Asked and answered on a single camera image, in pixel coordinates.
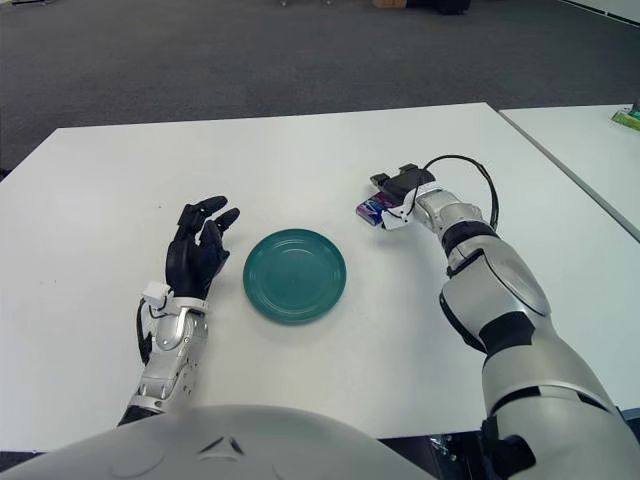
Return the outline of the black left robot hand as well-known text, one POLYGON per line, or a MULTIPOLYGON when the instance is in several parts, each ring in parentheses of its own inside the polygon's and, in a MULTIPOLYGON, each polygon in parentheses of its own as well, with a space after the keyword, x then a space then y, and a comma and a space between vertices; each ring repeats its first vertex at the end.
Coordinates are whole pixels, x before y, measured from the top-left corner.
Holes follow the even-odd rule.
POLYGON ((230 256, 223 234, 240 215, 238 208, 231 208, 211 219, 227 202, 225 196, 214 196, 184 206, 165 262, 166 283, 175 297, 207 299, 213 279, 230 256))

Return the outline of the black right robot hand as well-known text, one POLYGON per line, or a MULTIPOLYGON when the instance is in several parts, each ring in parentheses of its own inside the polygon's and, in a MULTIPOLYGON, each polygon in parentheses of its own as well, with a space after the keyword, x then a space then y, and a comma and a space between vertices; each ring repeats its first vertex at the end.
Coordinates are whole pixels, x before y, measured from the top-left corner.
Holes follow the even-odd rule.
POLYGON ((407 164, 395 176, 379 173, 370 177, 371 183, 382 193, 391 206, 404 203, 406 195, 421 185, 434 182, 435 177, 424 168, 407 164))

